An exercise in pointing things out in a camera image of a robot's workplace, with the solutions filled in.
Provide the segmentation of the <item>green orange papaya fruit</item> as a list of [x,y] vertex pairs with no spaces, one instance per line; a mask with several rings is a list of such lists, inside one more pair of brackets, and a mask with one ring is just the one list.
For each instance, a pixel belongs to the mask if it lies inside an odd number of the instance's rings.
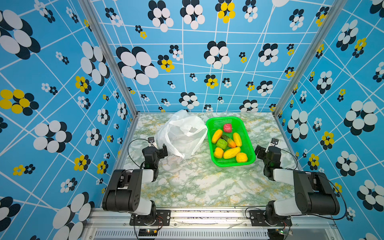
[[236,148],[237,147],[235,142],[230,137],[223,135],[221,138],[228,142],[228,147],[229,148],[232,149],[232,148]]

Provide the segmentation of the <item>yellow mango fruit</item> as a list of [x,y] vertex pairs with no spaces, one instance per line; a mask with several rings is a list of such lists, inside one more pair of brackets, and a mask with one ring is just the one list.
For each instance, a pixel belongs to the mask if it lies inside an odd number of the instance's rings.
[[236,132],[233,133],[233,141],[235,142],[237,147],[242,146],[242,139],[241,139],[240,135]]
[[240,152],[241,152],[241,148],[240,147],[228,149],[228,150],[226,150],[224,152],[223,158],[226,159],[226,160],[235,158],[236,155],[239,154]]

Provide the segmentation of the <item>orange yellow papaya fruit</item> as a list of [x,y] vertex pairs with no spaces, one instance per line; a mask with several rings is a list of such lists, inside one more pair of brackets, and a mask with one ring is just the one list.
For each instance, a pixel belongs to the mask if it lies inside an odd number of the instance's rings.
[[212,136],[212,143],[216,144],[218,140],[222,137],[223,131],[221,129],[218,129],[215,131],[214,135]]

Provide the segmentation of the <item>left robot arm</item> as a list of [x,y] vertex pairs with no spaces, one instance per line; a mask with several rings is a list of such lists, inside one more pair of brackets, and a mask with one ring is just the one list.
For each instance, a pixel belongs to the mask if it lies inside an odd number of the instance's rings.
[[168,156],[167,146],[154,146],[142,150],[144,167],[134,170],[115,170],[105,191],[102,208],[110,212],[133,214],[131,225],[163,224],[167,211],[158,211],[152,200],[141,197],[142,185],[152,183],[159,175],[159,162]]

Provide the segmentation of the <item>white plastic bag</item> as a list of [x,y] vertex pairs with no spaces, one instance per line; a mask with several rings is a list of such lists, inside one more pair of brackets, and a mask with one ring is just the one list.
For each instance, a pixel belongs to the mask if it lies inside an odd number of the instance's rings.
[[198,116],[180,110],[158,131],[155,139],[165,145],[169,153],[190,159],[202,145],[208,133],[205,122]]

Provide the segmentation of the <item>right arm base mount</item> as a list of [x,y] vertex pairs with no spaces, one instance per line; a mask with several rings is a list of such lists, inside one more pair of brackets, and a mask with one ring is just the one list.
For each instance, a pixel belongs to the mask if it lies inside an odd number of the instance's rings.
[[253,227],[291,227],[292,221],[286,216],[266,214],[262,210],[250,210],[247,217]]

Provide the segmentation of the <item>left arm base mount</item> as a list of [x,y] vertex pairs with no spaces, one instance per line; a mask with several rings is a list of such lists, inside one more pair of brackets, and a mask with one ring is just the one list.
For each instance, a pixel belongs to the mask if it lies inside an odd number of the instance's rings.
[[170,210],[156,210],[151,211],[149,215],[132,215],[130,226],[164,227],[170,225],[170,220]]

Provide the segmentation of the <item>pink red fruit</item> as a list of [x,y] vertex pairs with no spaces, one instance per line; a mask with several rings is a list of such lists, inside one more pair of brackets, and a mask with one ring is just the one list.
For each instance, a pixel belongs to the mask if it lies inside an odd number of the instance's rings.
[[225,133],[231,133],[233,131],[232,124],[224,124],[223,131]]

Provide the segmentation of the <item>yellow lemon fruit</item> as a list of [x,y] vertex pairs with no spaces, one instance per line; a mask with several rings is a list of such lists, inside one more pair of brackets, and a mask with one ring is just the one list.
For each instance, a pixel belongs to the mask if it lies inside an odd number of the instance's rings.
[[246,163],[248,161],[248,156],[245,153],[238,153],[236,155],[236,161],[238,163]]

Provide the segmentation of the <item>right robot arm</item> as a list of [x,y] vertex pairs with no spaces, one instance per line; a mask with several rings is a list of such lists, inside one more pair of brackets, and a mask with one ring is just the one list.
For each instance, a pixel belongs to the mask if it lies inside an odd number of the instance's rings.
[[316,215],[322,218],[336,216],[340,203],[324,173],[305,172],[281,167],[281,149],[276,146],[257,146],[255,154],[264,163],[264,175],[273,182],[294,187],[292,198],[269,201],[265,218],[270,225],[277,225],[289,217]]

